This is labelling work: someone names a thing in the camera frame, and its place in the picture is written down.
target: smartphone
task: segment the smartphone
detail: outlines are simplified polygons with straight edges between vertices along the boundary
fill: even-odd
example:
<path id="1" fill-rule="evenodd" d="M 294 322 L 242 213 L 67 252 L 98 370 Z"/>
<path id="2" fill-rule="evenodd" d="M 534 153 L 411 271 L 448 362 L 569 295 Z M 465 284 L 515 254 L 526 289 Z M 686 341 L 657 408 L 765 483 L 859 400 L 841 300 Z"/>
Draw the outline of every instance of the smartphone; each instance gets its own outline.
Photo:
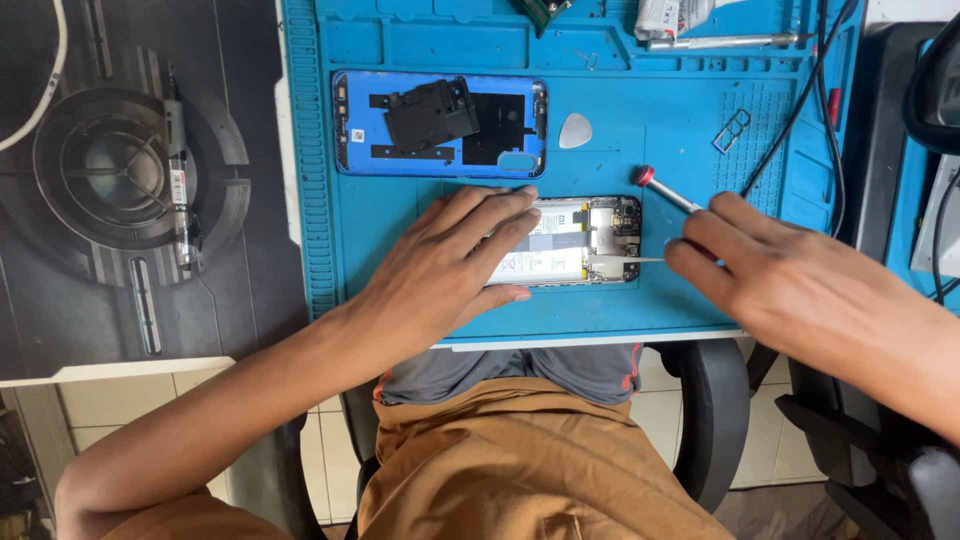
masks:
<path id="1" fill-rule="evenodd" d="M 624 283 L 639 276 L 636 197 L 538 199 L 531 206 L 542 212 L 540 223 L 500 261 L 487 284 Z M 637 262 L 630 262 L 634 257 Z"/>

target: person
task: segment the person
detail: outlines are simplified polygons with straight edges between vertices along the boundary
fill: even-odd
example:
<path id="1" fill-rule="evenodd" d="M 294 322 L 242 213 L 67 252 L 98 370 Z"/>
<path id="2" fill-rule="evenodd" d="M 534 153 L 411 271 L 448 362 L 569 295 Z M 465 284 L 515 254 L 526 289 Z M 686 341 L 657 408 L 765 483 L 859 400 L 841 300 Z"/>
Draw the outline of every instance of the person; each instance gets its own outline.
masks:
<path id="1" fill-rule="evenodd" d="M 420 354 L 530 298 L 484 285 L 538 223 L 536 196 L 465 187 L 438 200 L 355 298 L 84 451 L 57 489 L 60 538 L 284 537 L 204 485 L 270 430 L 388 373 L 364 538 L 729 537 L 627 415 L 632 374 L 603 358 L 606 375 L 591 378 L 558 367 L 563 355 L 504 354 L 494 367 L 471 356 L 465 368 Z M 758 341 L 960 443 L 960 321 L 879 264 L 730 193 L 686 219 L 665 259 Z"/>

